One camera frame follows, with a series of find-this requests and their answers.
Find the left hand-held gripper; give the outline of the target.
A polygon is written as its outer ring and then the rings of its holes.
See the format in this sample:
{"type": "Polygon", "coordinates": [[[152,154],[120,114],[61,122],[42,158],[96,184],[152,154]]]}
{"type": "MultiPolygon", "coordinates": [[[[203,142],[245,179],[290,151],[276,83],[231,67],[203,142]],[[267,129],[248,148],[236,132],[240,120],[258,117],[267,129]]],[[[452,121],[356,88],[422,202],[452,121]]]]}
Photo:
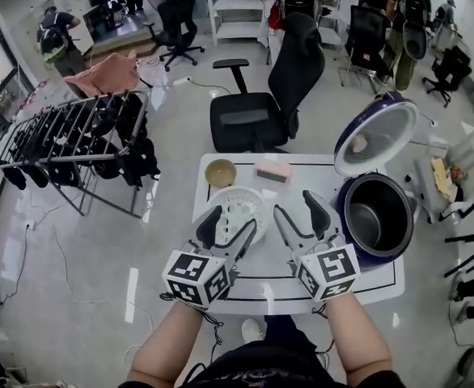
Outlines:
{"type": "Polygon", "coordinates": [[[167,291],[177,300],[207,310],[235,281],[231,272],[242,259],[257,233],[257,222],[247,221],[227,245],[215,244],[222,206],[208,208],[194,222],[195,239],[174,250],[163,270],[167,291]]]}

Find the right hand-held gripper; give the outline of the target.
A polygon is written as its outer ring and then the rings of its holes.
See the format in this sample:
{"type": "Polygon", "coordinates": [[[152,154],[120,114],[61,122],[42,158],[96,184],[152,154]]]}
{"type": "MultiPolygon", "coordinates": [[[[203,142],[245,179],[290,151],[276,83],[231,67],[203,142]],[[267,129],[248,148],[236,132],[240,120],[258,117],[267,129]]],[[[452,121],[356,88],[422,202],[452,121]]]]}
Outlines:
{"type": "Polygon", "coordinates": [[[294,278],[314,302],[326,302],[352,289],[360,276],[358,258],[353,245],[341,236],[338,212],[309,190],[303,190],[303,199],[309,208],[312,234],[302,234],[280,205],[274,206],[273,218],[291,251],[294,278]]]}

